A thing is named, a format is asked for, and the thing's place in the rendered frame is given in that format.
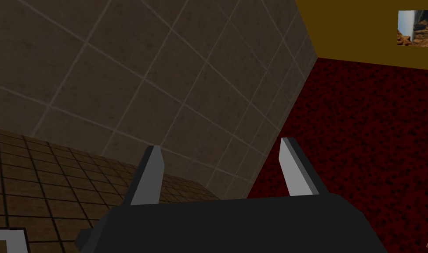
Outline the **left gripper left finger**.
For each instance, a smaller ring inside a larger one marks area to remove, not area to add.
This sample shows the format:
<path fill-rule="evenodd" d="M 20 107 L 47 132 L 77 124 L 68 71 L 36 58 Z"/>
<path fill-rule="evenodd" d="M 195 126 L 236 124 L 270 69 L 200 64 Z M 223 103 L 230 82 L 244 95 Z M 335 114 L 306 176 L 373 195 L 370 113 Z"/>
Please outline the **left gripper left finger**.
<path fill-rule="evenodd" d="M 160 146 L 148 146 L 123 198 L 122 205 L 158 204 L 164 167 Z"/>

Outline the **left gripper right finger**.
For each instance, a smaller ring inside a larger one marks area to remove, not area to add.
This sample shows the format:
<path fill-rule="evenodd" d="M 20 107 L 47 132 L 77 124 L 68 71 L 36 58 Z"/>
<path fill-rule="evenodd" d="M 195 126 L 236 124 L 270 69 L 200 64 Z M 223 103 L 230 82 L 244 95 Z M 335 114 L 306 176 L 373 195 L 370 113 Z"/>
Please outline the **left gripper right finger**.
<path fill-rule="evenodd" d="M 289 196 L 329 194 L 327 187 L 293 137 L 281 139 L 279 163 Z"/>

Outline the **landscape picture on wall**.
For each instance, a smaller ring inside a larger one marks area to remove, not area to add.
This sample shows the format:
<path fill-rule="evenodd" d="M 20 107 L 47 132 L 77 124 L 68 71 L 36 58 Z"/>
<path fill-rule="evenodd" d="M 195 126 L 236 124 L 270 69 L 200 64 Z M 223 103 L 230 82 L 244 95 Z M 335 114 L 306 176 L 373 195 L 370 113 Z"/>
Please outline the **landscape picture on wall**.
<path fill-rule="evenodd" d="M 397 45 L 428 47 L 428 10 L 398 11 Z"/>

